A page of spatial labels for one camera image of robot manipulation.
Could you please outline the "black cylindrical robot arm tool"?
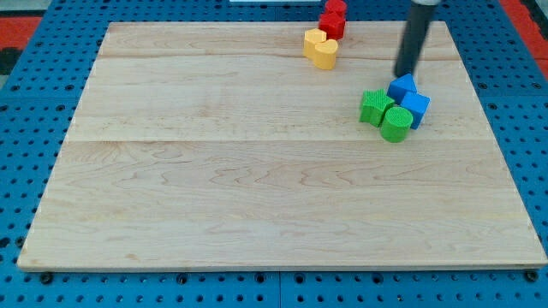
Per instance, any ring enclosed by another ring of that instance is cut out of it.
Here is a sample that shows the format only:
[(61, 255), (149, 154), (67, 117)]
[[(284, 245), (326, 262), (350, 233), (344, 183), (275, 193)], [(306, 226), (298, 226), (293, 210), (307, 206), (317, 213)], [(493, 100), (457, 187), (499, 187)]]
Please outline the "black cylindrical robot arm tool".
[(430, 23), (440, 3), (440, 0), (411, 1), (393, 69), (396, 77), (415, 71)]

